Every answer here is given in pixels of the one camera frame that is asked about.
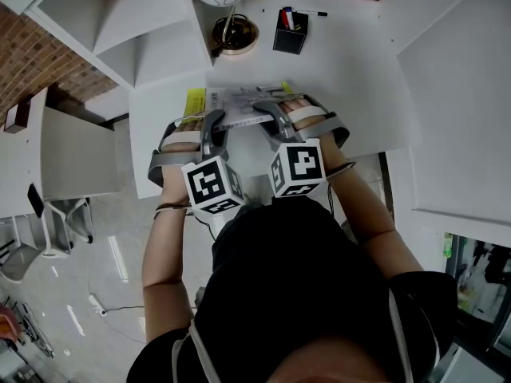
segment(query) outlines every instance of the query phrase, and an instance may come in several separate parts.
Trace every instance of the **sticky note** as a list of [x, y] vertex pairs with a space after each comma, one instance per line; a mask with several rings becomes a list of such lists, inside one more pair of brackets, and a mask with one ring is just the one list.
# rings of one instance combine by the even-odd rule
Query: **sticky note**
[[282, 85], [282, 88], [284, 89], [284, 91], [286, 91], [286, 93], [293, 93], [293, 90], [286, 81], [282, 81], [280, 84]]
[[[206, 103], [206, 88], [192, 88], [186, 92], [186, 105], [183, 116], [195, 115], [204, 111]], [[187, 122], [198, 120], [196, 118], [187, 119]]]

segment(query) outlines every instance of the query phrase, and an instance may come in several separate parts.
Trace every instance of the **black shirt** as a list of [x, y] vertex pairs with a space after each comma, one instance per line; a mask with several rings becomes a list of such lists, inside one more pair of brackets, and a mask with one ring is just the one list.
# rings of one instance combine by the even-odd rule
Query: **black shirt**
[[[447, 274], [405, 273], [385, 280], [331, 214], [305, 196], [249, 211], [213, 245], [213, 274], [195, 323], [222, 383], [265, 382], [293, 350], [321, 337], [360, 344], [393, 382], [404, 381], [390, 320], [389, 288], [420, 382], [453, 340], [456, 283]], [[127, 382], [149, 373], [172, 381], [171, 350], [187, 330], [150, 342]], [[207, 382], [195, 346], [184, 341], [179, 383]]]

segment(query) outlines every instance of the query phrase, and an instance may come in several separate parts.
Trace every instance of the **floor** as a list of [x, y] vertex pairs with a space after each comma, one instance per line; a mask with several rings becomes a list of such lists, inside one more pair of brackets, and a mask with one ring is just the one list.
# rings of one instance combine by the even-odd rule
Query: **floor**
[[[89, 295], [94, 294], [107, 309], [143, 303], [141, 264], [157, 198], [137, 198], [129, 121], [118, 122], [115, 134], [122, 189], [117, 194], [93, 199], [95, 243], [91, 246], [76, 242], [67, 259], [37, 259], [22, 284], [0, 279], [2, 295], [10, 294], [28, 303], [53, 347], [53, 360], [43, 357], [32, 345], [22, 348], [22, 353], [48, 382], [125, 381], [129, 367], [144, 347], [142, 309], [119, 310], [103, 318], [88, 301]], [[357, 161], [355, 168], [383, 199], [378, 156], [364, 156]], [[245, 185], [252, 192], [261, 186], [267, 189], [266, 184], [254, 181]], [[313, 198], [328, 207], [327, 187], [319, 189]], [[335, 218], [339, 223], [345, 219], [336, 198]], [[188, 217], [184, 230], [184, 284], [191, 301], [211, 275], [211, 245], [208, 229]], [[116, 263], [113, 254], [116, 248], [124, 265]], [[69, 308], [82, 332], [73, 322]]]

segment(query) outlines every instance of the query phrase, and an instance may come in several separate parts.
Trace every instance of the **wrist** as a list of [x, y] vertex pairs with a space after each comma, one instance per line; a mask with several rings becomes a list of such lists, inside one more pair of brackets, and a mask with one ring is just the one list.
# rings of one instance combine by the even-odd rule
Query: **wrist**
[[320, 145], [325, 173], [328, 174], [330, 170], [338, 168], [349, 161], [337, 147], [332, 133], [322, 135], [320, 137]]

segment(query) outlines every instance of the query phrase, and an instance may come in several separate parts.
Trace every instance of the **bracelet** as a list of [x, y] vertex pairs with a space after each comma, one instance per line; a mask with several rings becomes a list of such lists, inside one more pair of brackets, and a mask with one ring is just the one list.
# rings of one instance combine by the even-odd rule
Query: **bracelet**
[[346, 170], [350, 170], [356, 164], [357, 164], [357, 162], [348, 162], [345, 164], [341, 164], [339, 167], [337, 167], [335, 169], [330, 170], [327, 173], [327, 180], [331, 179], [334, 176], [340, 175], [341, 173], [345, 172]]
[[191, 207], [191, 204], [170, 204], [170, 203], [164, 203], [161, 204], [156, 208], [154, 211], [154, 218], [155, 219], [162, 211], [168, 211], [168, 210], [183, 210], [184, 208]]

